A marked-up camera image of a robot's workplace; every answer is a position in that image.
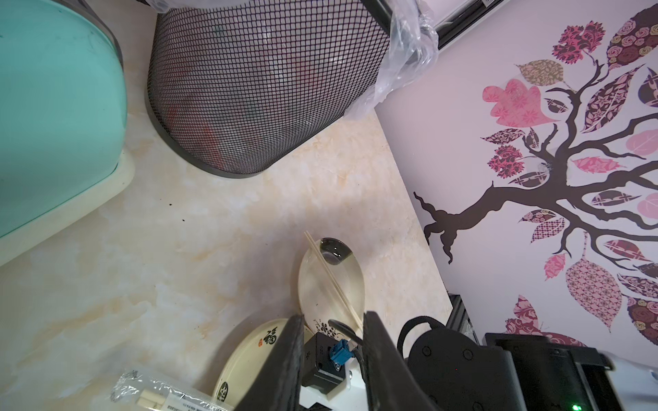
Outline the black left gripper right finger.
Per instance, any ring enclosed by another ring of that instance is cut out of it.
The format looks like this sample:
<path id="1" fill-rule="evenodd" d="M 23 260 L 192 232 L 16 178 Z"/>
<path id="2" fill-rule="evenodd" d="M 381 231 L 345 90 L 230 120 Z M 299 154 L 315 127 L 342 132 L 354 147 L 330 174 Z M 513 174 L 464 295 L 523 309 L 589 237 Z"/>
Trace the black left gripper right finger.
<path id="1" fill-rule="evenodd" d="M 369 410 L 427 409 L 426 397 L 373 311 L 363 316 L 363 360 Z"/>

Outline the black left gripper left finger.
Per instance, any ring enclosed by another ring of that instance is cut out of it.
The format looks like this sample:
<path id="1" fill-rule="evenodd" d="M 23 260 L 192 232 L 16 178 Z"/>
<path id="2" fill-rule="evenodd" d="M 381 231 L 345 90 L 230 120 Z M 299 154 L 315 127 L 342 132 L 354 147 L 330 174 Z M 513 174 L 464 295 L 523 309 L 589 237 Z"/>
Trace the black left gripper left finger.
<path id="1" fill-rule="evenodd" d="M 253 385 L 235 407 L 241 410 L 297 410 L 304 356 L 304 318 L 288 319 Z"/>

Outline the bare wooden chopsticks pair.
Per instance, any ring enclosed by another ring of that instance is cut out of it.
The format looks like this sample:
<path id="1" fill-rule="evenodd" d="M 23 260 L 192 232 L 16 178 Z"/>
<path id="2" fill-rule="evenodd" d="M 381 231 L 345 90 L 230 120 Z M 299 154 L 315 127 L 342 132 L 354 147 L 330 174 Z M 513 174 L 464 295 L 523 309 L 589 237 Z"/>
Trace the bare wooden chopsticks pair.
<path id="1" fill-rule="evenodd" d="M 351 317 L 353 320 L 356 322 L 356 328 L 363 330 L 363 320 L 362 320 L 362 315 L 359 314 L 355 308 L 351 305 L 351 301 L 348 298 L 348 296 L 345 294 L 343 291 L 342 287 L 340 286 L 339 282 L 337 281 L 336 277 L 333 275 L 331 268 L 327 264 L 324 256 L 322 255 L 319 246 L 316 244 L 314 238 L 311 236 L 311 234 L 308 231 L 304 231 L 304 235 L 308 241 L 309 248 L 314 252 L 316 255 L 317 259 L 320 261 L 320 265 L 323 267 L 323 270 L 327 277 L 329 278 L 330 283 L 336 290 L 336 293 L 338 294 L 339 298 L 341 299 L 342 303 L 344 304 L 345 308 L 348 310 L 350 313 Z"/>

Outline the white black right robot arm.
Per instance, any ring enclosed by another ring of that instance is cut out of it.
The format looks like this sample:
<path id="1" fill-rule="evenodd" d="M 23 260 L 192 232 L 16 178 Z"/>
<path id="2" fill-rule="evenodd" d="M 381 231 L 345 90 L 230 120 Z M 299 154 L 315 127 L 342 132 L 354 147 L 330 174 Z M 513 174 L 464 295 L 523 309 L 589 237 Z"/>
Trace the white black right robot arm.
<path id="1" fill-rule="evenodd" d="M 404 357 L 437 410 L 655 410 L 657 371 L 594 348 L 549 337 L 488 333 L 483 344 L 428 316 Z"/>

